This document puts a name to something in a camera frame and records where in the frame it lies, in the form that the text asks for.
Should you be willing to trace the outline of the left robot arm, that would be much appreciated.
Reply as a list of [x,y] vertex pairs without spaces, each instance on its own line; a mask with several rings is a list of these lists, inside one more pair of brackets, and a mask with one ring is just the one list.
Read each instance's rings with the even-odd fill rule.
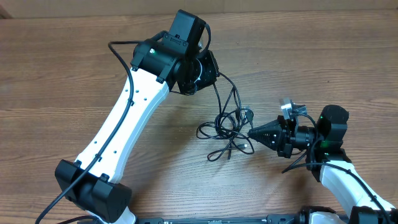
[[213,53],[201,44],[209,25],[179,10],[169,30],[135,42],[124,64],[124,90],[92,142],[74,161],[62,160],[55,178],[62,195],[86,215],[77,223],[135,223],[131,189],[121,183],[132,149],[156,108],[174,86],[194,95],[219,75]]

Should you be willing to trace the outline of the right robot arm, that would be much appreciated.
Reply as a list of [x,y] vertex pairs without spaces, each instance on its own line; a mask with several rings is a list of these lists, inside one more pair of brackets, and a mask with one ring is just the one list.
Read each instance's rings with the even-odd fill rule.
[[365,183],[342,147],[348,111],[326,105],[314,120],[304,105],[289,102],[280,109],[276,120],[250,129],[248,136],[280,157],[290,158],[294,149],[302,151],[285,171],[309,170],[339,201],[349,223],[397,223],[397,209]]

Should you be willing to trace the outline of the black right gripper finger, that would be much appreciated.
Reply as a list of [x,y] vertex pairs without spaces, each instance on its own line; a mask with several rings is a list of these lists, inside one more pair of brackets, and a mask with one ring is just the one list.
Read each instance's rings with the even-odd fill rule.
[[280,122],[276,119],[273,120],[269,123],[263,124],[259,127],[252,128],[249,132],[248,135],[250,137],[255,137],[255,136],[262,136],[265,134],[269,134],[271,136],[273,135],[281,135],[283,132],[282,125]]
[[249,137],[266,147],[272,149],[273,151],[276,151],[279,148],[279,145],[282,142],[282,139],[280,136],[276,134],[250,134]]

